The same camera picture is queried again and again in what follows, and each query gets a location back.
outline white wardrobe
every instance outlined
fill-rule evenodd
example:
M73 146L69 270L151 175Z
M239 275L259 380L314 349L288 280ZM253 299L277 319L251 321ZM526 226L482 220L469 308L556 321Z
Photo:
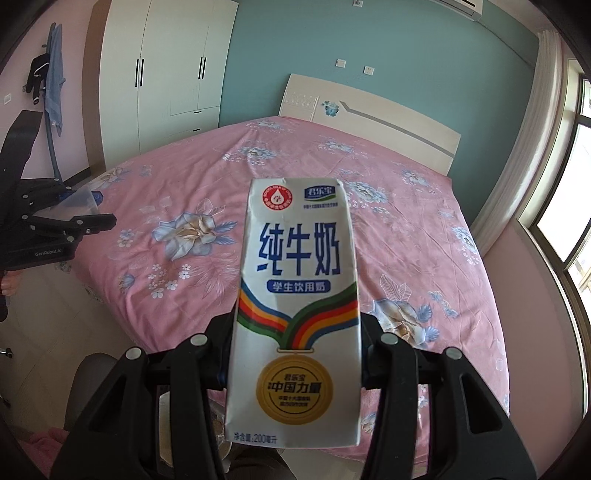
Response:
M217 128L237 7L230 0L111 0L98 96L107 169Z

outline pink wall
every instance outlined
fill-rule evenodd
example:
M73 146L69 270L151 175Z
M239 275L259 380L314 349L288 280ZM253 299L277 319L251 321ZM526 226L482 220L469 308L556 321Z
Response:
M57 136L54 127L53 138L57 162L64 179L88 167L82 128L82 60L86 29L95 2L96 0L58 0L31 27L0 74L0 100L9 93L12 95L10 103L4 105L0 102L2 144L8 128L21 110L43 110L43 101L33 105L32 94L23 93L22 86L27 82L31 60L45 52L41 45L47 41L51 23L63 24L62 52L66 82L61 89L61 111L64 127L61 137ZM23 177L52 176L45 126L42 124Z
M582 374L573 327L552 275L516 221L484 263L505 334L511 420L541 474L582 418Z

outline curtain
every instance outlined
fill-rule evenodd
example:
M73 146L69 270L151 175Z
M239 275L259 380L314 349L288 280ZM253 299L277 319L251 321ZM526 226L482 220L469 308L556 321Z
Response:
M509 160L484 207L470 227L481 256L501 235L521 203L548 147L563 76L562 39L558 32L538 34L540 49L530 101Z

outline ceiling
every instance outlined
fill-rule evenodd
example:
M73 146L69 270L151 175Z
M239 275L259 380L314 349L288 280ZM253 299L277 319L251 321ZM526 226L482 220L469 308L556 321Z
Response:
M510 16L525 25L533 33L554 28L550 20L540 12L530 0L489 0L499 8L502 8Z

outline air conditioner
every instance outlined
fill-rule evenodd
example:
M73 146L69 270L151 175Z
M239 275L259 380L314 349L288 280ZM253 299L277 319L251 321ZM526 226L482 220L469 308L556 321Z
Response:
M482 18L483 0L431 0L475 22Z

